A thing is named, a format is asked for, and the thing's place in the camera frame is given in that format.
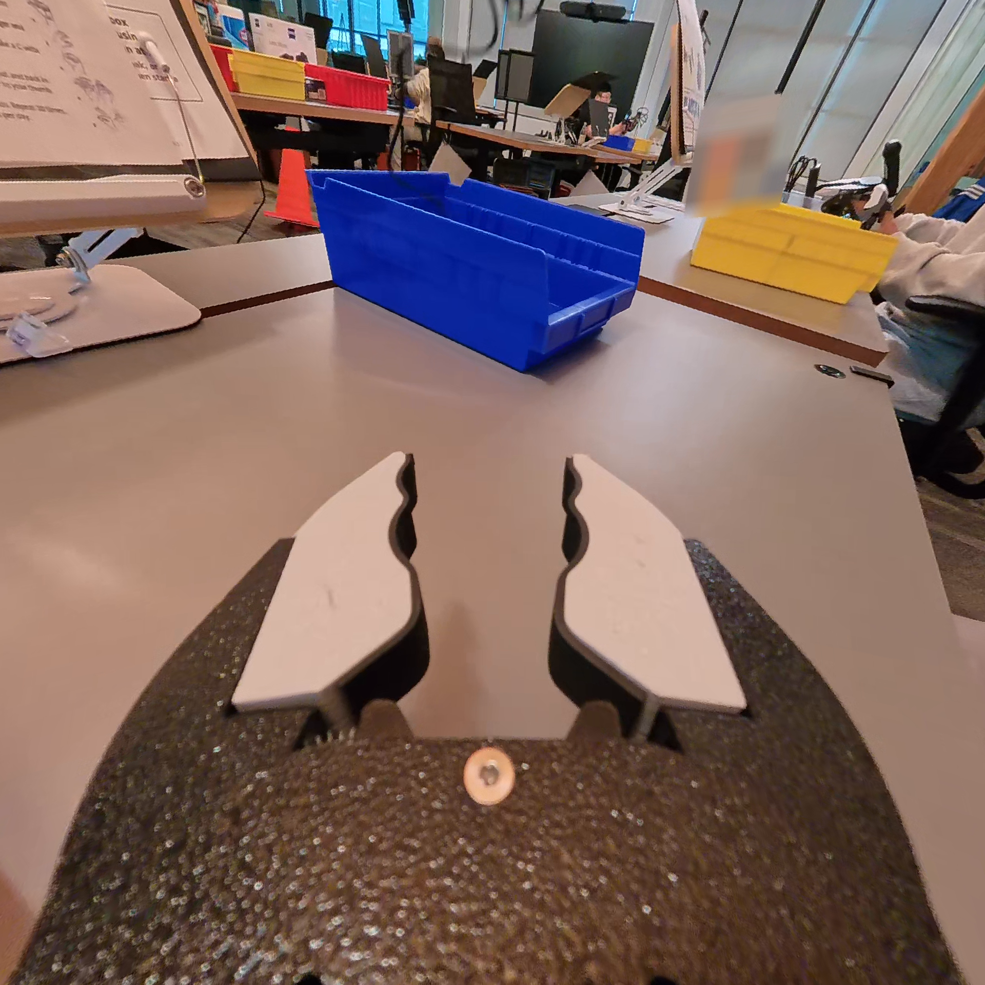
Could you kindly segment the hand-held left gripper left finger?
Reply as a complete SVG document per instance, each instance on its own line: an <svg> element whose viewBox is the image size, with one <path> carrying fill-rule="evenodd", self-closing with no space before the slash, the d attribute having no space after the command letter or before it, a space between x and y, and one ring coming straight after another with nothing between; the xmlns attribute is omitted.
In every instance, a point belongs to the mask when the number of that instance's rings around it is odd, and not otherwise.
<svg viewBox="0 0 985 985"><path fill-rule="evenodd" d="M361 713L423 680L417 499L413 455L397 451L302 524L231 696L236 712Z"/></svg>

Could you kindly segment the large black wall screen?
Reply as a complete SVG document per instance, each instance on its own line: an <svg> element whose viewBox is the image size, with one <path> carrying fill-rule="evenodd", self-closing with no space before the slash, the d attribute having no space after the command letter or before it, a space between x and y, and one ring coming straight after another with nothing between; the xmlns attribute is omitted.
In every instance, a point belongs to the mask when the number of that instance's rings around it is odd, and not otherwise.
<svg viewBox="0 0 985 985"><path fill-rule="evenodd" d="M634 108L653 25L649 22L592 22L542 10L535 20L531 89L527 104L545 108L569 83L603 72L620 116Z"/></svg>

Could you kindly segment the blue plastic bin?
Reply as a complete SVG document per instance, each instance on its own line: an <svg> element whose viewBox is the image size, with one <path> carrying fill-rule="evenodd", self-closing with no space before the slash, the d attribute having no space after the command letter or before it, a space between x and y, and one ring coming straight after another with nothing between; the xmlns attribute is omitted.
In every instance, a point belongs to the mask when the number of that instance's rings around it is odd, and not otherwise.
<svg viewBox="0 0 985 985"><path fill-rule="evenodd" d="M641 228L441 172L306 176L337 287L516 371L633 303Z"/></svg>

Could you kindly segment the long red plastic bin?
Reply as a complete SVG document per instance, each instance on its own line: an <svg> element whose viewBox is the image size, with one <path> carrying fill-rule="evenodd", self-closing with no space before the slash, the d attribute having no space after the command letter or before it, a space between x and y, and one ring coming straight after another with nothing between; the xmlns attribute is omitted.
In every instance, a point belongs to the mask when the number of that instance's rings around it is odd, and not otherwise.
<svg viewBox="0 0 985 985"><path fill-rule="evenodd" d="M304 64L305 98L309 102L386 112L389 83L385 79L343 69Z"/></svg>

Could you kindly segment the printed instruction sheet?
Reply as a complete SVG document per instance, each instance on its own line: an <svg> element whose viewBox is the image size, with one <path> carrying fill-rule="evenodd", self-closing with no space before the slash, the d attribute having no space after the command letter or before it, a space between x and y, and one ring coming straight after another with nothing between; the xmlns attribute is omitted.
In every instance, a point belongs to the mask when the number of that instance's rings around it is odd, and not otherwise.
<svg viewBox="0 0 985 985"><path fill-rule="evenodd" d="M2 2L2 167L254 179L198 29L181 2Z"/></svg>

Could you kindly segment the black and white device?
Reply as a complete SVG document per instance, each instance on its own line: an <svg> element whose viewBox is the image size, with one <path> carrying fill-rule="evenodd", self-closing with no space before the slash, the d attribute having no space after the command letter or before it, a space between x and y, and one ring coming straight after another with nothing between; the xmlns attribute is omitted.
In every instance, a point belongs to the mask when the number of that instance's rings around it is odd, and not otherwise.
<svg viewBox="0 0 985 985"><path fill-rule="evenodd" d="M821 212L856 220L864 230L874 229L882 216L893 209L900 185L901 150L898 140L883 146L881 176L820 183L815 198Z"/></svg>

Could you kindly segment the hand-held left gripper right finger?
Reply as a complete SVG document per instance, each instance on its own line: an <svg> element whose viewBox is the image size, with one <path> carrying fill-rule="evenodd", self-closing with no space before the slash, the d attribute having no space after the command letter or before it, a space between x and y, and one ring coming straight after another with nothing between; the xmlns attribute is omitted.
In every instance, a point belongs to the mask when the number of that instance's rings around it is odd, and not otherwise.
<svg viewBox="0 0 985 985"><path fill-rule="evenodd" d="M684 538L586 454L563 468L549 674L578 726L658 733L673 710L740 716L747 698Z"/></svg>

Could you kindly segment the orange traffic cone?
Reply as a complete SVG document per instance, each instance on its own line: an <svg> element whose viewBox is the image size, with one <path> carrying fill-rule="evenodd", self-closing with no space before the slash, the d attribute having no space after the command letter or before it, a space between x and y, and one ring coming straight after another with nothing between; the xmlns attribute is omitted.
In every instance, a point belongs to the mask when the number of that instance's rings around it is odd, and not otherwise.
<svg viewBox="0 0 985 985"><path fill-rule="evenodd" d="M265 211L264 216L296 227L319 228L302 151L282 150L275 208Z"/></svg>

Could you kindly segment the small yellow plastic bin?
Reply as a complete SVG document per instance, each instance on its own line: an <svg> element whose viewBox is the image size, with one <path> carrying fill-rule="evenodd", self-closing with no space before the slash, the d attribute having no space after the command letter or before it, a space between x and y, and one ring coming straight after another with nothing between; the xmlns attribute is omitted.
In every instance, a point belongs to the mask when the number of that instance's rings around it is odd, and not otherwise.
<svg viewBox="0 0 985 985"><path fill-rule="evenodd" d="M304 102L306 63L253 51L231 49L227 55L231 92Z"/></svg>

